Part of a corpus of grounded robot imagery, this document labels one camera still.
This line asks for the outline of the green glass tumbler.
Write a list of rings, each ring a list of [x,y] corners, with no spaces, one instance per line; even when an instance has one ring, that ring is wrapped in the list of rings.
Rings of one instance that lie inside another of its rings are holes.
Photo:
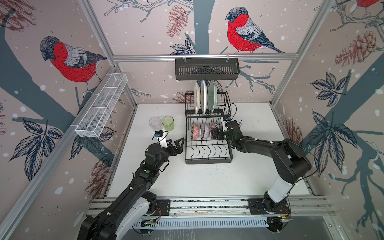
[[[174,118],[172,116],[165,116],[162,118],[162,124],[164,129],[170,132],[174,129]]]

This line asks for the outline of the clear glass tumbler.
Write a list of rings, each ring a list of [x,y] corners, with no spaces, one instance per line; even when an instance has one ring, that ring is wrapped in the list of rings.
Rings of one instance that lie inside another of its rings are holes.
[[[159,117],[153,117],[149,120],[149,125],[154,132],[163,129],[162,120]]]

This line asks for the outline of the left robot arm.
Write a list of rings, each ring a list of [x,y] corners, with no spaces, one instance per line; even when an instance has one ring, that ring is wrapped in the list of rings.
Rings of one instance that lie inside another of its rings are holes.
[[[121,240],[142,216],[155,213],[157,196],[149,189],[169,157],[183,153],[184,142],[184,138],[167,140],[166,148],[158,143],[149,145],[128,187],[103,212],[83,221],[77,239]]]

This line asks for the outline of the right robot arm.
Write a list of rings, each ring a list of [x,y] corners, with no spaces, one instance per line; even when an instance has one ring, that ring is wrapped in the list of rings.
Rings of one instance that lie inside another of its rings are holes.
[[[278,177],[259,204],[260,208],[269,213],[277,211],[299,178],[304,177],[312,168],[300,146],[291,139],[267,141],[245,136],[237,121],[226,122],[225,130],[211,128],[211,133],[214,139],[225,140],[231,148],[239,152],[272,158]]]

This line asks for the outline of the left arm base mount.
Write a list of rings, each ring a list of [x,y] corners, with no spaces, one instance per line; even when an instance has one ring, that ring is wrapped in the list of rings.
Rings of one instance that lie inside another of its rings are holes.
[[[162,217],[170,214],[171,200],[150,201],[145,198],[140,198],[140,200],[144,200],[145,207],[148,207],[147,212],[142,215],[143,217]]]

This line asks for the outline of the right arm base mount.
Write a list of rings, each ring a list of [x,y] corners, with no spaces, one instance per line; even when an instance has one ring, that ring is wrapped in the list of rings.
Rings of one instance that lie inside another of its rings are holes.
[[[290,215],[291,207],[288,204],[287,198],[276,203],[268,195],[263,198],[253,198],[247,200],[247,208],[251,215]]]

